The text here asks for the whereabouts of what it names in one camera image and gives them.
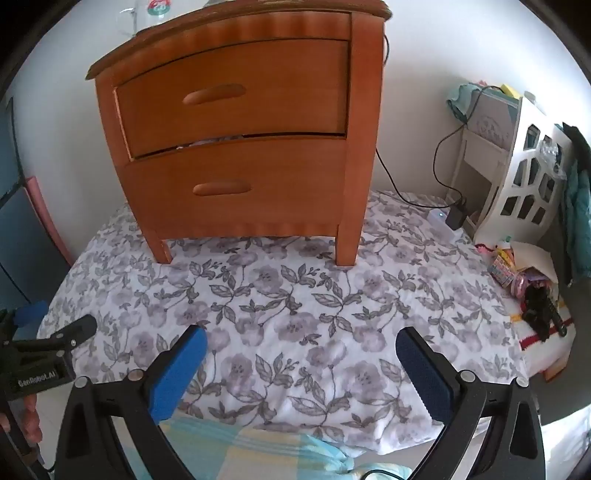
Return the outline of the person's left hand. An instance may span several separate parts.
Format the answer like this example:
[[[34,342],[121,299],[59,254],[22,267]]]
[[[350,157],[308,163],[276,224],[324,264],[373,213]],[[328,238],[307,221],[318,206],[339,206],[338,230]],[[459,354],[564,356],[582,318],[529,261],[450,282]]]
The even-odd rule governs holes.
[[[11,421],[7,416],[10,412],[16,419],[16,425],[30,444],[38,445],[43,440],[41,421],[37,411],[37,395],[32,394],[21,399],[22,408],[19,413],[13,413],[11,408],[1,405],[1,426],[6,433],[11,431]]]

